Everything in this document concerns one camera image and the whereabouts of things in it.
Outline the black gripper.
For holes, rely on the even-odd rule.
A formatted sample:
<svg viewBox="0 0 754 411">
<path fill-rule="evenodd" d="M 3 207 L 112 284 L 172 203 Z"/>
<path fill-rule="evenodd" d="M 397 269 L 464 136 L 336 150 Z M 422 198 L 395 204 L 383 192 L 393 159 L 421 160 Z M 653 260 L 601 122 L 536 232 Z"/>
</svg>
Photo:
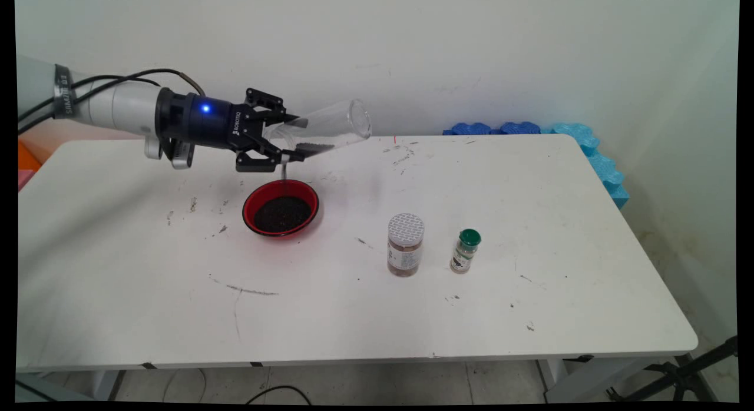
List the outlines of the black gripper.
<svg viewBox="0 0 754 411">
<path fill-rule="evenodd" d="M 262 126 L 307 128 L 309 119 L 291 115 L 283 99 L 251 87 L 244 104 L 163 88 L 156 102 L 156 136 L 167 151 L 177 142 L 235 151 L 240 173 L 272 173 L 277 165 L 302 162 L 304 153 L 281 149 L 262 137 Z"/>
</svg>

